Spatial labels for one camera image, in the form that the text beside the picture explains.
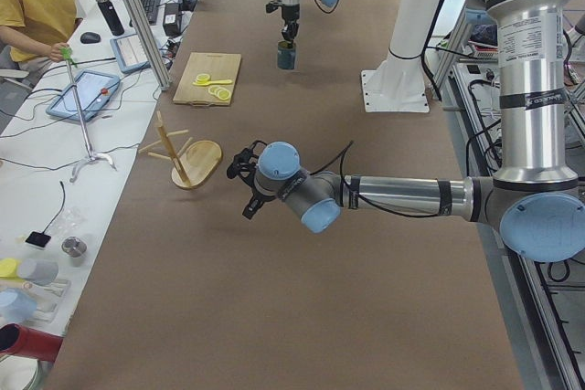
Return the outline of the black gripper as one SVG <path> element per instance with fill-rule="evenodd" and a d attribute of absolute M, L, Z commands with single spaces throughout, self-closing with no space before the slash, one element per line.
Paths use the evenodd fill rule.
<path fill-rule="evenodd" d="M 254 187 L 255 173 L 259 159 L 259 156 L 255 153 L 257 146 L 258 143 L 253 142 L 233 156 L 232 162 L 226 171 L 228 179 L 238 177 L 248 187 Z"/>
<path fill-rule="evenodd" d="M 284 41 L 293 42 L 299 31 L 299 24 L 297 21 L 300 18 L 300 5 L 285 5 L 282 4 L 282 20 L 284 26 L 282 27 L 281 34 Z"/>

